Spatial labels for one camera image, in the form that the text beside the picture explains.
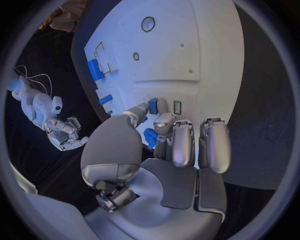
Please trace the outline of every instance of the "wire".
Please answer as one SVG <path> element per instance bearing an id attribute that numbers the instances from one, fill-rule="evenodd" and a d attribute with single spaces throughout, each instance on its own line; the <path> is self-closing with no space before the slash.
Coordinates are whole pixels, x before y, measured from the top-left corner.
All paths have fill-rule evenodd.
<path id="1" fill-rule="evenodd" d="M 25 75 L 17 69 L 17 68 L 19 68 L 19 67 L 24 67 L 24 68 L 25 68 Z M 46 76 L 46 77 L 49 79 L 49 83 L 50 83 L 50 97 L 52 98 L 52 82 L 51 82 L 50 77 L 49 77 L 47 74 L 38 74 L 38 75 L 30 76 L 30 77 L 29 77 L 29 76 L 27 76 L 27 68 L 26 68 L 26 66 L 24 66 L 24 65 L 19 65 L 19 66 L 16 66 L 14 69 L 15 69 L 16 71 L 18 71 L 20 74 L 22 74 L 22 75 L 23 75 L 25 78 L 27 78 L 28 80 L 30 80 L 30 81 L 32 81 L 32 82 L 35 82 L 35 83 L 41 84 L 41 85 L 43 86 L 43 88 L 45 89 L 46 94 L 48 95 L 48 92 L 47 92 L 45 86 L 44 86 L 41 82 L 32 80 L 33 78 L 36 78 L 36 77 L 38 77 L 38 76 Z"/>

